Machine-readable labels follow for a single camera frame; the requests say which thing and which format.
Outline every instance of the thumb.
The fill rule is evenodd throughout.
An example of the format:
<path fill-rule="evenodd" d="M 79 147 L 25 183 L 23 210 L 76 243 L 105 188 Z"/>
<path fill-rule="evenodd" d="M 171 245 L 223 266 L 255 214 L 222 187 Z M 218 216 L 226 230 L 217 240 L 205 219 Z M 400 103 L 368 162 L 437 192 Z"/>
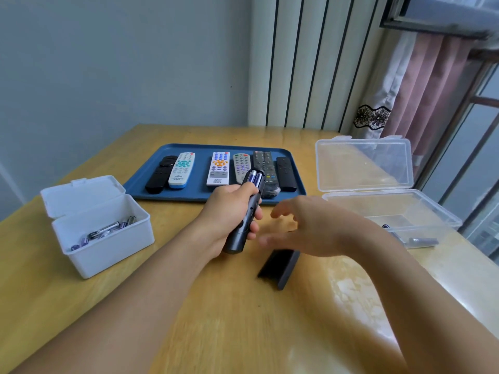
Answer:
<path fill-rule="evenodd" d="M 245 182 L 239 189 L 236 190 L 236 192 L 238 193 L 238 196 L 247 200 L 253 194 L 258 193 L 258 188 L 252 182 Z"/>
<path fill-rule="evenodd" d="M 300 249 L 300 233 L 295 231 L 268 233 L 259 238 L 260 246 L 268 249 Z"/>

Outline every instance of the plastic container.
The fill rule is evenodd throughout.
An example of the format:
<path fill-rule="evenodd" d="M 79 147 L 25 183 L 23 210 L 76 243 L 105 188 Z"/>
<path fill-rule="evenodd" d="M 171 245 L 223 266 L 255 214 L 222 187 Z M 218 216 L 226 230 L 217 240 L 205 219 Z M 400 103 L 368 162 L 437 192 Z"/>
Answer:
<path fill-rule="evenodd" d="M 109 268 L 154 242 L 151 216 L 113 176 L 81 178 L 41 191 L 41 197 L 62 252 L 84 278 Z M 90 240 L 75 251 L 90 232 L 134 215 L 136 222 L 109 235 Z"/>
<path fill-rule="evenodd" d="M 408 139 L 336 137 L 315 144 L 317 185 L 323 199 L 389 225 L 407 248 L 426 246 L 413 239 L 442 241 L 463 222 L 418 190 Z"/>

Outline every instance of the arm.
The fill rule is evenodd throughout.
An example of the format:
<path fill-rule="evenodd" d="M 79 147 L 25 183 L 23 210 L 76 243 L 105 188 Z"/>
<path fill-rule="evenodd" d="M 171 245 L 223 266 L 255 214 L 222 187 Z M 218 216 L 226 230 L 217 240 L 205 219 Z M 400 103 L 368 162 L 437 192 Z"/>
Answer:
<path fill-rule="evenodd" d="M 298 228 L 262 236 L 260 244 L 357 261 L 377 289 L 410 372 L 499 372 L 499 341 L 383 228 L 317 197 L 283 201 L 271 216 L 288 214 Z"/>
<path fill-rule="evenodd" d="M 256 192 L 252 183 L 217 188 L 192 223 L 13 373 L 147 372 L 192 283 L 220 254 Z M 254 239 L 257 223 L 250 229 Z"/>

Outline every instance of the wooden table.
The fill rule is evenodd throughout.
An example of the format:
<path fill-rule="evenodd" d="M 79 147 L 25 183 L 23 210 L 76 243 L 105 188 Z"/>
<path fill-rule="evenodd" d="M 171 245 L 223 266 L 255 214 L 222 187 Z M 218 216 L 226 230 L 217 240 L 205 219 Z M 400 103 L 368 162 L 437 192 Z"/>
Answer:
<path fill-rule="evenodd" d="M 138 125 L 72 171 L 121 183 L 167 143 L 290 150 L 309 195 L 320 195 L 314 144 L 331 131 Z M 62 255 L 39 196 L 0 223 L 0 373 L 7 373 L 105 297 L 201 210 L 200 203 L 139 201 L 156 242 L 83 280 Z M 264 207 L 262 231 L 282 229 Z M 436 249 L 411 251 L 499 336 L 499 269 L 457 232 Z M 366 273 L 343 258 L 302 255 L 284 291 L 256 275 L 268 252 L 213 260 L 194 283 L 150 373 L 404 372 L 397 343 Z"/>

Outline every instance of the black floral lace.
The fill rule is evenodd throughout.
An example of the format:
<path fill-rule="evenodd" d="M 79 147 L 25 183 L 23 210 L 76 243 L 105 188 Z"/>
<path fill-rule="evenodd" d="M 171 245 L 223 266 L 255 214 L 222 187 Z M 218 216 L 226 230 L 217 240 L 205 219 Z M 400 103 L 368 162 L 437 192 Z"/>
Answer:
<path fill-rule="evenodd" d="M 382 129 L 386 125 L 388 117 L 392 111 L 384 106 L 373 109 L 369 105 L 362 105 L 357 110 L 357 115 L 353 124 L 358 129 L 362 127 L 369 127 L 371 130 Z"/>

